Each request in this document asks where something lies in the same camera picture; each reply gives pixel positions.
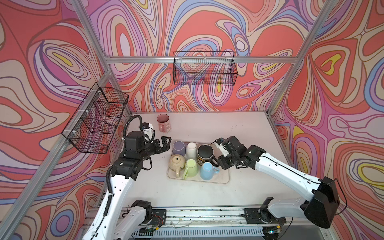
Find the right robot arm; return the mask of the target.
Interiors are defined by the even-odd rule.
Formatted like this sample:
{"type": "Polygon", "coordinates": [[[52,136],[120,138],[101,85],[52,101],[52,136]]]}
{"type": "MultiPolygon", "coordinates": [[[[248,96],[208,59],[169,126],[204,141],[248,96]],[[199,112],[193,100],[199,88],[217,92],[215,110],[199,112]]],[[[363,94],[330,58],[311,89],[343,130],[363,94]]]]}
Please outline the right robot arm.
{"type": "Polygon", "coordinates": [[[335,180],[305,174],[258,146],[245,147],[235,136],[219,138],[213,143],[222,153],[215,158],[222,169],[232,166],[237,169],[251,168],[275,178],[300,195],[297,199],[285,200],[268,197],[258,210],[262,222],[291,217],[307,219],[323,229],[331,227],[340,205],[335,180]]]}

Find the black skull mug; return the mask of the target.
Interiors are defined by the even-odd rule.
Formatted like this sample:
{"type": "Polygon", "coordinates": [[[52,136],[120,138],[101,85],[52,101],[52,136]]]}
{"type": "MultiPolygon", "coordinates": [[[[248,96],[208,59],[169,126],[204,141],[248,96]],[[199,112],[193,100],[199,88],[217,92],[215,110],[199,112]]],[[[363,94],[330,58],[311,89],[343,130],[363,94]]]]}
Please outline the black skull mug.
{"type": "Polygon", "coordinates": [[[214,167],[219,167],[213,147],[208,144],[202,144],[197,149],[197,163],[202,167],[206,162],[211,163],[214,167]]]}

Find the light blue mug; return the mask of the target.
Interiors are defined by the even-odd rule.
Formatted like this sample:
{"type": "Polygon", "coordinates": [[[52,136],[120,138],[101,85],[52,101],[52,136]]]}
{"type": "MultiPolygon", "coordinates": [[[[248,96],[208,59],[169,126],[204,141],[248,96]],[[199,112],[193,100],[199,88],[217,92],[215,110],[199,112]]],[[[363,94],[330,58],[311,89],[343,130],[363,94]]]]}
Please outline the light blue mug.
{"type": "Polygon", "coordinates": [[[219,172],[220,170],[217,167],[213,166],[210,162],[205,162],[200,168],[200,177],[205,181],[209,181],[219,172]]]}

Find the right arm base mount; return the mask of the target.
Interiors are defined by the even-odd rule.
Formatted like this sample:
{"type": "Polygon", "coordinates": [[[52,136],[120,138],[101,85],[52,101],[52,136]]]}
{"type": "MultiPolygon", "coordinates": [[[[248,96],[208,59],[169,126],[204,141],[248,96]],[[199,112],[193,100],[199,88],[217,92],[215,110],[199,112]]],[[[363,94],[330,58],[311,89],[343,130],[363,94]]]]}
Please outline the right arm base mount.
{"type": "Polygon", "coordinates": [[[245,208],[241,217],[246,219],[247,224],[279,224],[287,223],[285,217],[276,218],[267,209],[245,208]]]}

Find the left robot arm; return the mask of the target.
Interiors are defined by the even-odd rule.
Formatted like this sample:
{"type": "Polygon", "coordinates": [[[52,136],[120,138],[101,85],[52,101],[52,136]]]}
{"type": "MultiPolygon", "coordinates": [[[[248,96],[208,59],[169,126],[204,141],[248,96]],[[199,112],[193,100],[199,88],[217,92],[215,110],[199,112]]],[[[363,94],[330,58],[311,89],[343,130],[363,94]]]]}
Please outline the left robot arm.
{"type": "Polygon", "coordinates": [[[148,201],[135,201],[128,214],[119,222],[125,198],[144,167],[144,161],[171,148],[170,137],[156,139],[144,129],[140,115],[129,118],[123,128],[123,150],[106,172],[107,192],[101,206],[84,234],[84,240],[127,240],[138,226],[148,224],[153,218],[152,205],[148,201]]]}

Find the pink mug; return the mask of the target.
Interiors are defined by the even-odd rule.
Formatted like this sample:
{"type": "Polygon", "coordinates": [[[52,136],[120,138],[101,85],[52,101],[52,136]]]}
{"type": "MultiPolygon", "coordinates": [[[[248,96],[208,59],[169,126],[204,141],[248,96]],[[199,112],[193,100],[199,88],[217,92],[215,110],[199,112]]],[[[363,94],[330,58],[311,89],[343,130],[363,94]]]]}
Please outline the pink mug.
{"type": "Polygon", "coordinates": [[[171,130],[170,116],[168,114],[160,114],[157,116],[159,131],[167,133],[171,130]]]}

